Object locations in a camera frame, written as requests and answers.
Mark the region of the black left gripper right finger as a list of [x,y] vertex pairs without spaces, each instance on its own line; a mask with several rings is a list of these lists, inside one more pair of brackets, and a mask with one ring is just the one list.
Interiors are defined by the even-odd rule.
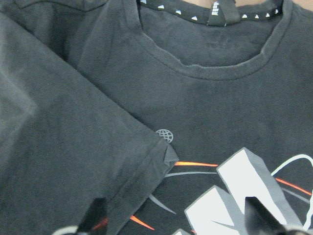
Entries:
[[249,235],[286,235],[287,229],[257,197],[245,198],[245,227]]

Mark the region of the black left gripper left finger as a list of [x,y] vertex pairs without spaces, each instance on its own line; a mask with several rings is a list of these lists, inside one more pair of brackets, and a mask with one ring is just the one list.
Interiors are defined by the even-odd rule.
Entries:
[[81,223],[78,226],[78,235],[105,235],[107,233],[108,216],[106,198],[95,198]]

